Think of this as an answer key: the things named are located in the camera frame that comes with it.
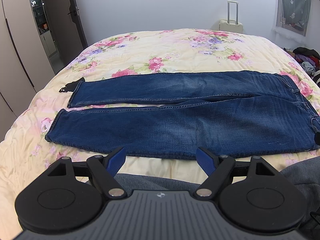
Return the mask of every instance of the gray sweatpants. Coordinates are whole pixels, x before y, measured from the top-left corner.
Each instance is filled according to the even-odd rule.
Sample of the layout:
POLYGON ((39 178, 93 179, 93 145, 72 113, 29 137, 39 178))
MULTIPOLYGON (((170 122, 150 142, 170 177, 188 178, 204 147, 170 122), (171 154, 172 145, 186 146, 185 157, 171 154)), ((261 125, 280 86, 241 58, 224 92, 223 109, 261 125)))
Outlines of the gray sweatpants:
MULTIPOLYGON (((310 211, 317 211, 320 207, 320 157, 293 164, 280 173, 294 184, 307 200, 308 209, 300 225, 301 232, 313 239, 320 239, 320 226, 309 215, 310 211)), ((131 174, 117 174, 115 179, 129 195, 133 189, 189 190, 193 192, 199 186, 199 184, 181 180, 131 174)))

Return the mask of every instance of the purple clothing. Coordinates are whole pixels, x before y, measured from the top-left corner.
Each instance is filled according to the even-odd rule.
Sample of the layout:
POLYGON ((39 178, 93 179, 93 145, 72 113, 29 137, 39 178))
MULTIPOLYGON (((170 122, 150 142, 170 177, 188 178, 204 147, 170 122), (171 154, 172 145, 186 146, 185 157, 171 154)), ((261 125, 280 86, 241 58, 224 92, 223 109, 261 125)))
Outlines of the purple clothing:
POLYGON ((307 62, 309 62, 311 65, 313 65, 314 67, 316 66, 316 63, 315 63, 311 58, 308 58, 308 57, 306 57, 306 56, 296 54, 296 55, 295 55, 295 58, 296 58, 296 59, 300 59, 300 60, 302 60, 302 61, 307 61, 307 62))

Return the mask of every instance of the white suitcase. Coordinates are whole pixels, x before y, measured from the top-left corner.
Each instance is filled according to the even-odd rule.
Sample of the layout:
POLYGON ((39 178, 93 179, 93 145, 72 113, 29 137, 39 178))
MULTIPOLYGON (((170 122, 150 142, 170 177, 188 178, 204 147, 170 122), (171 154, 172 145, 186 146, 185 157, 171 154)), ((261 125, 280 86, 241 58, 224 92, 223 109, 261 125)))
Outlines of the white suitcase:
POLYGON ((238 22, 238 2, 228 1, 228 19, 221 19, 219 24, 219 30, 232 33, 243 33, 243 24, 238 22), (230 20, 230 3, 237 4, 236 20, 230 20))

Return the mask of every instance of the floral bedspread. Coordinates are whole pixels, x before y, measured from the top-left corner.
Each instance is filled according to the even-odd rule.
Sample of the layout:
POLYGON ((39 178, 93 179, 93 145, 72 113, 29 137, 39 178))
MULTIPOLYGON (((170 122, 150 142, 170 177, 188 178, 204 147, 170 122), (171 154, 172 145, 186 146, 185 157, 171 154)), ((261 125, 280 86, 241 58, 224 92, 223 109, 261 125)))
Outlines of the floral bedspread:
MULTIPOLYGON (((301 93, 320 112, 320 90, 316 84, 290 55, 262 37, 181 29, 122 34, 88 47, 36 94, 29 108, 18 117, 5 140, 0 143, 0 239, 12 239, 21 231, 14 200, 23 188, 62 156, 70 156, 73 161, 84 161, 94 155, 92 152, 48 143, 44 139, 57 112, 67 107, 71 92, 58 92, 65 84, 81 77, 86 81, 95 81, 160 72, 240 70, 290 76, 301 93)), ((320 155, 320 150, 264 158, 281 170, 317 155, 320 155)), ((195 183, 202 183, 206 179, 206 174, 196 161, 186 160, 127 157, 119 172, 195 183)))

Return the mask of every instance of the door handle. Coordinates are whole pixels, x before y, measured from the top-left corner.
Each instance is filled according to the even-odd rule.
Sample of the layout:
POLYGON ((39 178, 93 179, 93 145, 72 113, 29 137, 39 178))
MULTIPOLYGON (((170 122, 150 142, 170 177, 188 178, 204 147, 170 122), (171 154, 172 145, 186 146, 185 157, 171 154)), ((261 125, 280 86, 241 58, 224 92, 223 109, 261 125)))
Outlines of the door handle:
POLYGON ((76 10, 73 10, 72 12, 69 12, 68 14, 71 14, 71 13, 74 13, 74 14, 75 14, 75 13, 76 13, 76 10))

